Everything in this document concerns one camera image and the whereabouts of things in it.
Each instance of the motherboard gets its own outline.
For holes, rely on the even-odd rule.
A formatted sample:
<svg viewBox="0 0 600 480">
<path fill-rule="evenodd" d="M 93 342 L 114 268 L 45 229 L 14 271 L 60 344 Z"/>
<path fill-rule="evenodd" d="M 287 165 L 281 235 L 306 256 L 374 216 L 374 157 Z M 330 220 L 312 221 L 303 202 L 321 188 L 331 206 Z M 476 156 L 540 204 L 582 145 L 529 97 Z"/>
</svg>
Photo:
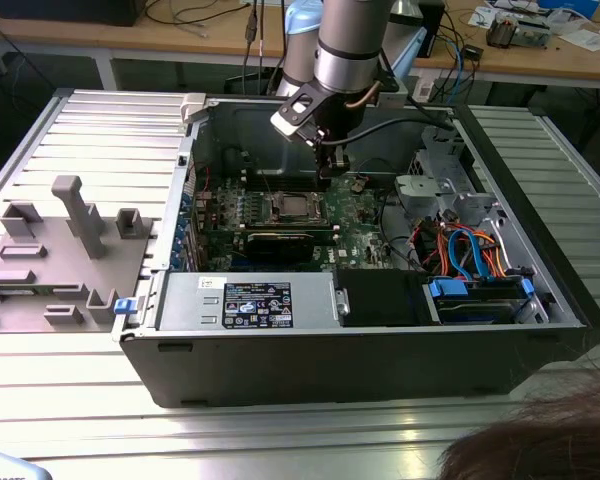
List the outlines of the motherboard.
<svg viewBox="0 0 600 480">
<path fill-rule="evenodd" d="M 388 268 L 373 189 L 343 176 L 321 191 L 248 190 L 238 178 L 196 194 L 199 270 L 330 271 Z"/>
</svg>

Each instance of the warning label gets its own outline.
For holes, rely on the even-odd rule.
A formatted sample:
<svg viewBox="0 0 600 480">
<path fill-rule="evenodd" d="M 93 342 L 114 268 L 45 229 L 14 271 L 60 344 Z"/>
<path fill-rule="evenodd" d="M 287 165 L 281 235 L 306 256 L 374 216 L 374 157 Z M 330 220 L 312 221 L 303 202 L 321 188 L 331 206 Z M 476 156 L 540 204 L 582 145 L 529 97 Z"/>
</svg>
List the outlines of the warning label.
<svg viewBox="0 0 600 480">
<path fill-rule="evenodd" d="M 225 283 L 224 328 L 292 328 L 289 283 Z"/>
</svg>

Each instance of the wooden desk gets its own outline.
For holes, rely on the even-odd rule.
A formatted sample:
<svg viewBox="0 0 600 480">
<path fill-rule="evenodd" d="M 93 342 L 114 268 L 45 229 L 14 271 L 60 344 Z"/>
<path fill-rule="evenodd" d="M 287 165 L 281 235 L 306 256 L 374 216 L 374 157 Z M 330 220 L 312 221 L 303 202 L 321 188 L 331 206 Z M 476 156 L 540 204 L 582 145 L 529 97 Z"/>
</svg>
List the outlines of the wooden desk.
<svg viewBox="0 0 600 480">
<path fill-rule="evenodd" d="M 177 8 L 201 0 L 174 0 Z M 449 0 L 450 15 L 458 31 L 471 43 L 484 49 L 479 80 L 540 85 L 600 88 L 600 51 L 589 52 L 559 38 L 552 38 L 546 49 L 513 47 L 507 50 L 488 47 L 485 29 L 467 25 L 470 12 L 479 0 Z M 213 7 L 189 12 L 196 18 L 239 6 L 238 0 L 219 0 Z M 152 14 L 171 19 L 166 0 L 158 3 Z M 3 20 L 0 28 L 23 51 L 59 55 L 88 56 L 95 60 L 103 87 L 117 89 L 111 65 L 114 58 L 163 60 L 191 63 L 242 63 L 245 51 L 244 29 L 249 9 L 230 13 L 205 22 L 200 32 L 207 38 L 185 32 L 172 25 L 161 25 L 141 17 L 134 27 L 113 27 L 81 23 L 32 20 Z M 265 7 L 264 65 L 275 65 L 282 54 L 279 7 Z M 0 53 L 9 45 L 0 37 Z M 252 48 L 250 64 L 257 64 L 257 45 Z M 417 59 L 413 75 L 424 84 L 447 74 L 453 60 L 443 42 L 436 42 L 431 58 Z"/>
</svg>

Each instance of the brown hair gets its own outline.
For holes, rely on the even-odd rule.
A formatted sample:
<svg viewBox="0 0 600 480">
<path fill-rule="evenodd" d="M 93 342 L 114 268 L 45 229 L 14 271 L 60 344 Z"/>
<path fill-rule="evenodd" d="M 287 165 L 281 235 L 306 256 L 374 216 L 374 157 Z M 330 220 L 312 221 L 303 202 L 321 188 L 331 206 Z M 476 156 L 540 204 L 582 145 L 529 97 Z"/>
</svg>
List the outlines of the brown hair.
<svg viewBox="0 0 600 480">
<path fill-rule="evenodd" d="M 461 438 L 440 480 L 600 480 L 600 379 Z"/>
</svg>

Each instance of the blue cable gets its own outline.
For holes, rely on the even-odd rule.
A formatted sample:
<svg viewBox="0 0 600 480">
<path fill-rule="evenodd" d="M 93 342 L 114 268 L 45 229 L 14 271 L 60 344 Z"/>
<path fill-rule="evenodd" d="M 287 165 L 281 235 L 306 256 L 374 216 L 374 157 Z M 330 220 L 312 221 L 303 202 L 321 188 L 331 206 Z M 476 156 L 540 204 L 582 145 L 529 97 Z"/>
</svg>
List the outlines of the blue cable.
<svg viewBox="0 0 600 480">
<path fill-rule="evenodd" d="M 469 241 L 471 242 L 471 250 L 473 251 L 473 259 L 476 264 L 476 269 L 478 270 L 478 275 L 480 275 L 481 277 L 490 279 L 491 274 L 489 273 L 489 268 L 482 261 L 482 255 L 480 252 L 480 244 L 478 243 L 478 239 L 476 238 L 476 236 L 473 233 L 471 233 L 469 230 L 465 230 L 464 228 L 456 230 L 449 237 L 448 250 L 449 250 L 449 260 L 451 261 L 451 265 L 453 265 L 453 268 L 455 268 L 458 272 L 460 272 L 464 276 L 464 278 L 466 278 L 469 281 L 473 280 L 473 278 L 471 278 L 471 275 L 469 274 L 469 272 L 467 272 L 464 268 L 462 268 L 460 266 L 460 264 L 458 263 L 458 260 L 456 259 L 456 251 L 454 248 L 455 241 L 456 241 L 456 238 L 463 233 L 469 237 Z"/>
<path fill-rule="evenodd" d="M 455 94 L 458 92 L 458 87 L 460 86 L 460 79 L 462 77 L 462 64 L 463 64 L 463 61 L 462 61 L 462 57 L 460 55 L 460 50 L 458 49 L 458 46 L 455 43 L 453 43 L 453 41 L 451 41 L 448 38 L 445 38 L 445 40 L 456 51 L 456 63 L 458 64 L 458 76 L 456 77 L 456 81 L 453 84 L 453 88 L 451 89 L 451 95 L 449 96 L 449 98 L 447 98 L 447 101 L 445 102 L 447 105 L 449 105 L 451 103 L 451 100 L 453 100 L 453 97 L 455 96 Z"/>
</svg>

